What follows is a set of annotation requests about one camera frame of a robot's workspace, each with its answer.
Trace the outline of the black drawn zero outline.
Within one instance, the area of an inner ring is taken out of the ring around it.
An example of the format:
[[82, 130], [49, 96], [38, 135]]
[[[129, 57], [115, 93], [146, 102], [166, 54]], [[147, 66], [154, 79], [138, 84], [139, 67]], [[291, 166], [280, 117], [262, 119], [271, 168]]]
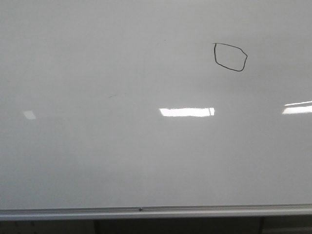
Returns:
[[225, 43], [214, 43], [214, 61], [225, 69], [242, 72], [247, 59], [248, 55], [240, 47]]

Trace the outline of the white whiteboard with aluminium frame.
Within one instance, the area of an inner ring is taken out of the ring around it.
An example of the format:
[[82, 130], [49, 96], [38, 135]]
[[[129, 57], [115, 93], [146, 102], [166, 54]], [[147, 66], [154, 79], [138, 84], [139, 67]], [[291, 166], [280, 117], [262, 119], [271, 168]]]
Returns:
[[311, 1], [1, 1], [1, 220], [311, 213]]

